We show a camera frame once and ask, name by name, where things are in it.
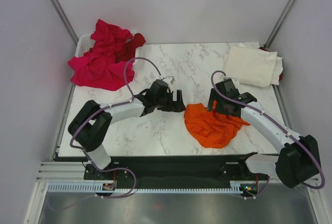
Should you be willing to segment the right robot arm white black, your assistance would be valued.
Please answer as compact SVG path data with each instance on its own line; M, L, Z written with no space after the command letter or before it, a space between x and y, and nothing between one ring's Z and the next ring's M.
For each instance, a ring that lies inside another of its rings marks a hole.
M250 179L255 174L278 177L287 187L294 188L320 175L325 186L325 176L321 167L316 139L302 136L269 115L257 99L250 93L240 93L231 79L213 83L208 102L208 111L238 117L254 127L277 151L277 155L249 153L245 162L238 165L238 174Z

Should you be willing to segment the orange t shirt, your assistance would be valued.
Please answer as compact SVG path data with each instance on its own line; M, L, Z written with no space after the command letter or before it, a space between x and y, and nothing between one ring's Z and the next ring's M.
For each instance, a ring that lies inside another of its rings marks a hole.
M239 117L217 113L215 106L212 111L199 104L189 104L184 113L187 131L204 148L224 148L243 126L250 124Z

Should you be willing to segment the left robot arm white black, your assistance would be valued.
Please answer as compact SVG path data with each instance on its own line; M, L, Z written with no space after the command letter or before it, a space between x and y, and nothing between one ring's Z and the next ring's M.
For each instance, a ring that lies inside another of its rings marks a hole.
M174 81L172 76L157 79L150 88L117 103L98 104L94 100L87 101L69 124L68 132L72 136L70 146L85 154L102 179L112 177L112 160L103 146L109 126L125 119L146 116L154 110L184 112L186 107L182 91L173 90Z

